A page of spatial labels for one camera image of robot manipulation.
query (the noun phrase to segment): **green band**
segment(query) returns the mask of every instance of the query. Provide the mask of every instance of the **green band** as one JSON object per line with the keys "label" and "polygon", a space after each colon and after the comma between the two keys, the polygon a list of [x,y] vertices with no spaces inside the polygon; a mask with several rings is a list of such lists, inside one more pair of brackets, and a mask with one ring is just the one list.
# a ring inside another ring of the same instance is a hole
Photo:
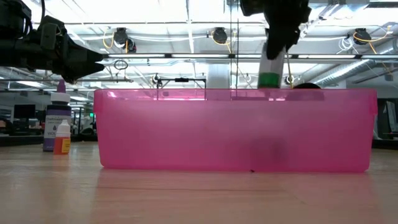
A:
{"label": "green band", "polygon": [[264,72],[259,74],[258,88],[280,88],[280,76],[273,72]]}

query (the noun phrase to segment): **wooden table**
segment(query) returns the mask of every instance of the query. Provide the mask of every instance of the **wooden table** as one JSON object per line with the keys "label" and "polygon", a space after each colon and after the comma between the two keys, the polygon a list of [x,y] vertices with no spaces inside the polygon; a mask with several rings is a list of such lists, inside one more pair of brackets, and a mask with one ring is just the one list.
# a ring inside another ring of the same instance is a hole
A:
{"label": "wooden table", "polygon": [[391,223],[398,151],[365,174],[105,170],[93,143],[69,156],[0,148],[0,223]]}

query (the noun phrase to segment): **table surface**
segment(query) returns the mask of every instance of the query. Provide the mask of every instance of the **table surface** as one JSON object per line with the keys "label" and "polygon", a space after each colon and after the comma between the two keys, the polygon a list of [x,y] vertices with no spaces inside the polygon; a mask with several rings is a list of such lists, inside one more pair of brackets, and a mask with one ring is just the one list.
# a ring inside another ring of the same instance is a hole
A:
{"label": "table surface", "polygon": [[69,156],[0,147],[0,223],[391,223],[398,151],[364,174],[107,170],[95,143]]}

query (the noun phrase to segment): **purple cap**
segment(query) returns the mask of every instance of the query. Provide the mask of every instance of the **purple cap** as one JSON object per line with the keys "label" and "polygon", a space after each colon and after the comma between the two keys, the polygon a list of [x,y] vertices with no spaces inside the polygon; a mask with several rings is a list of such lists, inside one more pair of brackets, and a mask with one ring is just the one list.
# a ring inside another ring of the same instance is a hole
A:
{"label": "purple cap", "polygon": [[66,93],[67,88],[65,87],[65,81],[61,80],[57,86],[57,93]]}

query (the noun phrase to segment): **pink plastic bin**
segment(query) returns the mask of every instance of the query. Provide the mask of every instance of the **pink plastic bin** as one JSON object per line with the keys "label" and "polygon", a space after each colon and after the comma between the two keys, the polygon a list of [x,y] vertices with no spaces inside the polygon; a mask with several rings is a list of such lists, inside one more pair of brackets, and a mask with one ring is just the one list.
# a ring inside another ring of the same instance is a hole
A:
{"label": "pink plastic bin", "polygon": [[96,90],[105,168],[364,172],[373,90]]}

